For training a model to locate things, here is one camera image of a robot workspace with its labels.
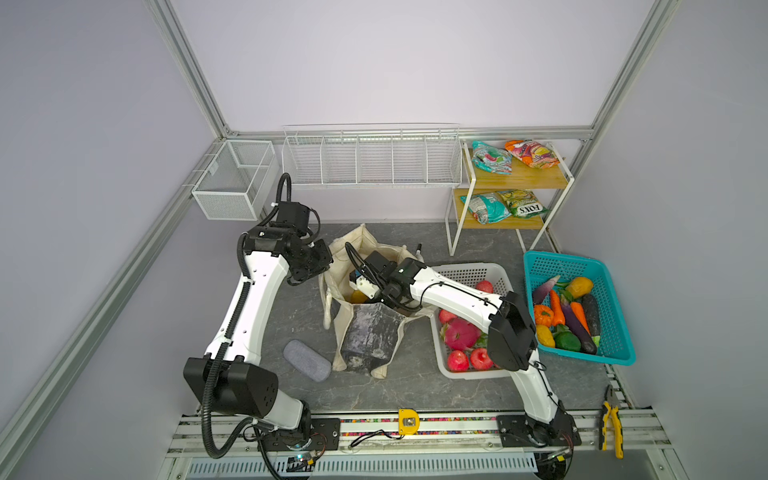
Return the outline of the beige canvas grocery bag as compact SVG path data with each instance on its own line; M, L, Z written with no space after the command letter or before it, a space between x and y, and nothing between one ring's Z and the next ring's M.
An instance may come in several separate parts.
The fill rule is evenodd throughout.
M414 320L433 317L437 308L424 305L414 312L403 313L380 302L353 303L355 288L349 281L353 264L346 253L346 244L351 244L362 255L378 252L396 263L416 256L404 246L378 242L362 224L331 243L332 263L319 277L323 325L334 331L337 341L332 368L384 379L404 337L405 326Z

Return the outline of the small orange pumpkin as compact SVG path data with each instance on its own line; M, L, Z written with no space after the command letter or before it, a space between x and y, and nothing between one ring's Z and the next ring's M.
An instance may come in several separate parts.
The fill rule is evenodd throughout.
M537 326L551 328L554 325L554 320L555 315L550 307L542 304L534 306L534 321Z

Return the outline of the orange pink snack bag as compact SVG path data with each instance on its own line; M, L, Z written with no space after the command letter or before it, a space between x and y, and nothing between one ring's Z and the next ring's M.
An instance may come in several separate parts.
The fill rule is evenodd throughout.
M557 154L545 144L534 140L512 140L505 149L526 166L533 169L549 169L559 165Z

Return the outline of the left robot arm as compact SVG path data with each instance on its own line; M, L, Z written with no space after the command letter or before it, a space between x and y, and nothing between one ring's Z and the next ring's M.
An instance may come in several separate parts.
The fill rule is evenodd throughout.
M262 367L266 327L282 286L298 286L332 263L318 229L316 211L280 201L275 214L240 235L239 281L221 326L205 353L187 360L183 377L200 403L201 429L213 430L216 414L236 415L238 427L263 424L272 431L305 436L309 409L284 393L277 375Z

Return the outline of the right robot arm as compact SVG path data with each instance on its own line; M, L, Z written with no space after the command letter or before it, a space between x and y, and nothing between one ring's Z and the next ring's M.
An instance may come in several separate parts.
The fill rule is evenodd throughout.
M395 264L376 252L364 257L349 242L345 251L353 265L350 281L372 302L403 313L434 306L486 335L490 360L508 372L523 401L522 425L508 431L517 444L538 448L581 444L574 418L546 377L536 325L522 296L513 291L500 296L471 288L414 258Z

